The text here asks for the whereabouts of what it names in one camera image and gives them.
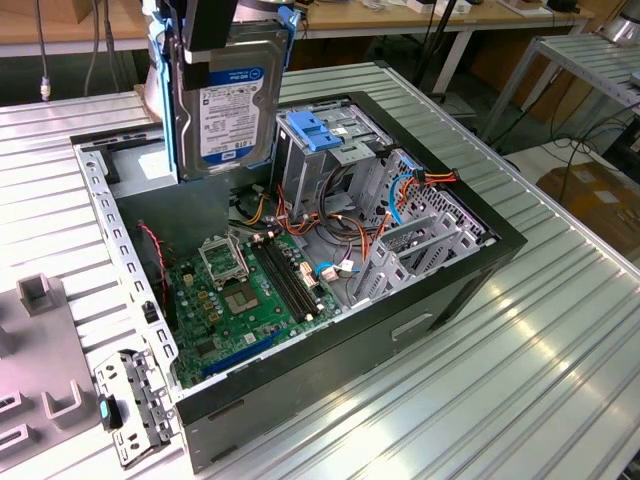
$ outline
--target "table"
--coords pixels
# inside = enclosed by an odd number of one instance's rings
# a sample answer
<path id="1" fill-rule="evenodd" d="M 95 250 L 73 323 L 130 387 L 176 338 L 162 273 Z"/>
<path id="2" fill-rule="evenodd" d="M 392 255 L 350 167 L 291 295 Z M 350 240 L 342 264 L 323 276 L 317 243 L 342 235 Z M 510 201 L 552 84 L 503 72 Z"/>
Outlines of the table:
<path id="1" fill-rule="evenodd" d="M 618 47 L 596 34 L 534 38 L 493 106 L 485 128 L 481 132 L 483 140 L 488 140 L 498 119 L 538 54 L 551 60 L 552 64 L 548 72 L 552 75 L 561 68 L 568 70 L 601 92 L 601 98 L 587 115 L 589 120 L 582 128 L 583 133 L 586 133 L 599 120 L 607 97 L 623 107 L 631 107 L 640 102 L 640 89 L 629 81 L 632 73 L 640 71 L 640 46 Z M 551 76 L 542 79 L 542 88 L 539 88 L 540 82 L 538 83 L 534 89 L 537 90 L 537 95 L 542 92 L 550 79 Z M 640 111 L 640 108 L 634 108 L 634 111 Z"/>
<path id="2" fill-rule="evenodd" d="M 117 50 L 146 49 L 147 27 L 135 0 L 111 0 L 111 18 Z M 467 15 L 456 15 L 447 24 L 446 32 L 457 32 L 453 47 L 434 92 L 446 91 L 460 63 L 471 35 L 477 30 L 503 30 L 517 28 L 566 27 L 570 34 L 580 33 L 593 17 L 589 11 L 580 14 L 555 13 L 548 17 L 525 18 L 495 0 L 485 0 L 472 7 Z M 79 25 L 45 22 L 44 34 L 50 54 L 90 52 L 93 39 L 93 14 Z M 432 31 L 438 25 L 434 16 Z M 309 26 L 301 27 L 298 38 L 339 38 L 355 36 L 399 35 L 425 33 L 429 15 L 421 15 L 402 6 L 390 6 L 375 12 L 359 0 L 347 4 L 315 3 L 310 6 Z M 104 42 L 101 51 L 106 51 Z M 0 57 L 39 55 L 34 20 L 22 15 L 0 12 Z"/>
<path id="3" fill-rule="evenodd" d="M 640 272 L 391 69 L 292 72 L 281 100 L 354 89 L 528 243 L 442 329 L 198 478 L 616 478 L 640 447 Z M 67 138 L 148 121 L 133 93 L 0 109 L 0 287 L 61 275 L 90 367 L 140 340 Z M 3 480 L 190 478 L 179 438 L 126 473 L 110 442 L 96 427 Z"/>

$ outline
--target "cardboard box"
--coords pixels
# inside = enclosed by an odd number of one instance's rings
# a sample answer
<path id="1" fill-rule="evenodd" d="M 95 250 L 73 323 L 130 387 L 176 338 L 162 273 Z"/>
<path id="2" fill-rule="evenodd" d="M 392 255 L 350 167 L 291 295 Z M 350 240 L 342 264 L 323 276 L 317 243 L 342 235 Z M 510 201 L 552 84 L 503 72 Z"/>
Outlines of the cardboard box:
<path id="1" fill-rule="evenodd" d="M 566 168 L 538 181 L 558 199 Z M 640 258 L 640 194 L 596 162 L 571 167 L 562 206 L 627 259 Z"/>
<path id="2" fill-rule="evenodd" d="M 40 0 L 40 14 L 43 21 L 80 23 L 92 9 L 91 0 Z M 34 18 L 36 16 L 32 0 L 0 0 L 0 10 Z"/>

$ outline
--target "metal bracket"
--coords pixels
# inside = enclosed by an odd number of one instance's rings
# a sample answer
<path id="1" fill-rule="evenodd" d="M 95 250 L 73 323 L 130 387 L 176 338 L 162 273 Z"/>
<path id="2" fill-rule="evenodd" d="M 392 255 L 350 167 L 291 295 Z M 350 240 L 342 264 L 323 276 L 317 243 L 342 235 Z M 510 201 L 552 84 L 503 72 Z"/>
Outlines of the metal bracket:
<path id="1" fill-rule="evenodd" d="M 98 389 L 115 398 L 122 415 L 122 427 L 112 434 L 122 468 L 170 443 L 177 416 L 151 350 L 118 352 L 94 373 Z"/>

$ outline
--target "aluminum extrusion table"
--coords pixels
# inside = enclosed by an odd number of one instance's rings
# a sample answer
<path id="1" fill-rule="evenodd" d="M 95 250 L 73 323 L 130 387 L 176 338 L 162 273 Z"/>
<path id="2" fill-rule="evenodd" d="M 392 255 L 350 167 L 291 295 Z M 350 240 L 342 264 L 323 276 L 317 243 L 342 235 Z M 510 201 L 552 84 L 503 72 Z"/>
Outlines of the aluminum extrusion table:
<path id="1" fill-rule="evenodd" d="M 435 334 L 198 478 L 616 478 L 640 448 L 640 273 L 395 72 L 294 72 L 282 100 L 363 89 L 528 239 Z M 0 286 L 61 276 L 87 361 L 139 348 L 68 136 L 148 122 L 133 93 L 0 109 Z M 120 470 L 96 427 L 3 480 L 191 478 L 181 440 Z"/>
<path id="2" fill-rule="evenodd" d="M 552 64 L 541 77 L 523 109 L 536 100 L 559 68 L 573 73 L 602 93 L 587 115 L 590 120 L 583 126 L 583 131 L 598 120 L 598 113 L 607 97 L 623 107 L 640 102 L 640 89 L 629 81 L 632 73 L 640 71 L 640 46 L 618 47 L 597 34 L 534 38 L 493 106 L 481 133 L 483 140 L 488 140 L 538 54 L 547 57 Z M 640 108 L 634 108 L 634 111 L 640 112 Z"/>

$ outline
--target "electrical cord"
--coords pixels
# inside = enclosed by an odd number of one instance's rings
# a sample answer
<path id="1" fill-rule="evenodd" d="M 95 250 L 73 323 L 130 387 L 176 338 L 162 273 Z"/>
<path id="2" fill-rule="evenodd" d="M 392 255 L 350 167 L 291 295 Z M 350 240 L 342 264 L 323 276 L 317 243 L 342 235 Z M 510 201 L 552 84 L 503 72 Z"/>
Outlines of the electrical cord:
<path id="1" fill-rule="evenodd" d="M 423 49 L 424 55 L 418 62 L 415 73 L 413 75 L 413 79 L 411 83 L 416 87 L 420 88 L 420 84 L 422 83 L 422 79 L 429 68 L 429 64 L 433 58 L 434 52 L 440 43 L 440 39 L 444 35 L 444 30 L 449 23 L 449 19 L 451 18 L 451 13 L 453 12 L 453 8 L 455 7 L 456 0 L 449 0 L 447 6 L 444 9 L 442 17 L 440 18 L 440 22 L 438 23 L 438 28 L 436 29 L 435 38 L 432 42 L 429 42 L 429 47 L 427 49 Z"/>
<path id="2" fill-rule="evenodd" d="M 422 47 L 420 48 L 420 51 L 423 52 L 425 47 L 427 46 L 427 42 L 429 41 L 429 35 L 431 34 L 431 27 L 433 26 L 433 14 L 436 11 L 436 4 L 434 3 L 433 6 L 431 7 L 431 16 L 429 17 L 429 25 L 427 25 L 427 33 L 424 36 L 424 40 L 422 41 Z"/>
<path id="3" fill-rule="evenodd" d="M 563 98 L 565 97 L 565 95 L 567 94 L 567 92 L 569 91 L 569 88 L 573 85 L 573 81 L 569 83 L 569 85 L 567 86 L 567 90 L 565 91 L 564 95 L 562 96 Z M 591 87 L 589 89 L 589 91 L 587 92 L 587 94 L 582 98 L 582 100 L 580 100 L 580 102 L 578 102 L 578 104 L 573 107 L 573 110 L 571 110 L 571 113 L 569 115 L 567 115 L 567 117 L 560 123 L 560 125 L 558 125 L 558 128 L 554 130 L 553 124 L 555 123 L 555 118 L 556 115 L 558 113 L 558 110 L 560 108 L 560 104 L 562 103 L 562 101 L 558 102 L 558 105 L 556 105 L 555 110 L 553 111 L 553 115 L 551 116 L 551 125 L 549 126 L 549 133 L 550 133 L 550 138 L 549 141 L 552 141 L 555 143 L 556 141 L 556 134 L 562 129 L 562 127 L 564 127 L 567 122 L 576 114 L 576 112 L 580 109 L 580 107 L 582 107 L 582 105 L 584 105 L 584 102 L 587 101 L 587 98 L 589 98 L 589 95 L 591 95 L 591 92 L 593 91 L 593 87 Z"/>
<path id="4" fill-rule="evenodd" d="M 93 53 L 91 54 L 91 63 L 89 64 L 89 70 L 87 76 L 84 79 L 84 96 L 89 96 L 89 82 L 91 81 L 91 74 L 93 73 L 93 67 L 96 64 L 96 57 L 98 56 L 98 43 L 100 41 L 100 12 L 98 11 L 98 0 L 92 0 L 93 3 Z"/>
<path id="5" fill-rule="evenodd" d="M 558 75 L 556 74 L 549 83 L 547 83 L 547 86 L 544 87 L 544 90 L 542 90 L 542 92 L 540 92 L 540 95 L 538 96 L 538 98 L 536 98 L 536 100 L 529 105 L 519 116 L 518 118 L 516 118 L 513 123 L 511 125 L 509 125 L 509 127 L 507 127 L 500 135 L 498 135 L 495 139 L 490 140 L 489 141 L 489 146 L 495 146 L 495 148 L 498 148 L 500 145 L 497 145 L 497 142 L 499 142 L 501 139 L 502 143 L 504 143 L 504 141 L 507 140 L 507 138 L 509 138 L 509 134 L 511 134 L 511 132 L 513 131 L 514 128 L 516 128 L 518 126 L 518 124 L 522 121 L 522 119 L 524 117 L 526 117 L 529 112 L 531 112 L 531 110 L 533 110 L 533 108 L 538 104 L 538 102 L 540 102 L 540 100 L 542 100 L 542 97 L 545 96 L 545 94 L 549 91 L 549 89 L 551 88 L 551 85 L 553 85 L 556 81 L 556 78 L 558 78 Z"/>
<path id="6" fill-rule="evenodd" d="M 114 61 L 115 44 L 113 32 L 111 31 L 111 21 L 109 20 L 109 0 L 102 1 L 104 2 L 104 41 L 107 45 L 107 54 L 109 55 L 109 69 L 111 70 L 111 77 L 113 78 L 113 85 L 116 87 L 116 92 L 120 93 L 120 85 L 118 85 Z"/>
<path id="7" fill-rule="evenodd" d="M 34 0 L 36 12 L 36 27 L 38 29 L 38 43 L 40 44 L 40 56 L 42 57 L 42 80 L 40 81 L 40 96 L 43 102 L 48 102 L 51 97 L 51 82 L 49 81 L 49 68 L 47 66 L 47 53 L 44 47 L 44 33 L 42 32 L 42 13 L 40 12 L 40 0 Z"/>
<path id="8" fill-rule="evenodd" d="M 569 162 L 567 163 L 567 168 L 565 169 L 564 177 L 562 179 L 562 188 L 560 189 L 560 195 L 558 196 L 558 203 L 560 205 L 562 205 L 562 201 L 564 200 L 564 194 L 565 194 L 565 192 L 567 190 L 567 182 L 569 180 L 569 171 L 571 170 L 571 165 L 573 164 L 573 159 L 574 159 L 576 153 L 578 152 L 578 148 L 579 148 L 580 144 L 582 144 L 585 140 L 587 140 L 589 138 L 589 135 L 591 134 L 591 132 L 593 132 L 596 128 L 598 128 L 602 124 L 607 123 L 611 119 L 616 118 L 618 115 L 621 115 L 624 112 L 627 112 L 629 110 L 633 110 L 634 108 L 636 108 L 638 106 L 640 106 L 640 102 L 637 102 L 637 103 L 634 103 L 632 105 L 629 105 L 628 107 L 624 107 L 622 110 L 617 111 L 613 115 L 609 115 L 608 117 L 605 117 L 603 120 L 601 120 L 600 122 L 596 123 L 589 130 L 587 130 L 587 132 L 581 137 L 580 141 L 578 143 L 576 143 L 576 146 L 573 148 L 573 152 L 571 153 L 571 157 L 569 158 Z"/>
<path id="9" fill-rule="evenodd" d="M 568 164 L 569 164 L 569 161 L 568 161 L 568 160 L 565 160 L 564 158 L 562 158 L 562 157 L 560 157 L 560 156 L 556 155 L 556 154 L 555 154 L 555 153 L 553 153 L 551 150 L 549 150 L 546 146 L 544 146 L 544 145 L 540 145 L 540 147 L 541 147 L 545 152 L 547 152 L 549 155 L 551 155 L 553 158 L 555 158 L 556 160 L 558 160 L 559 162 L 562 162 L 562 163 L 564 163 L 565 165 L 568 165 Z M 611 167 L 609 167 L 608 165 L 605 165 L 604 163 L 599 162 L 598 160 L 596 160 L 594 157 L 592 157 L 592 156 L 590 155 L 590 153 L 591 153 L 591 152 L 592 152 L 592 150 L 589 150 L 589 153 L 585 153 L 585 155 L 589 155 L 589 157 L 591 157 L 591 159 L 592 159 L 594 162 L 599 163 L 602 167 L 604 167 L 604 168 L 606 168 L 607 170 L 610 170 L 610 171 L 612 171 L 612 172 L 619 172 L 619 171 L 620 171 L 620 170 L 618 170 L 617 168 L 611 168 Z"/>

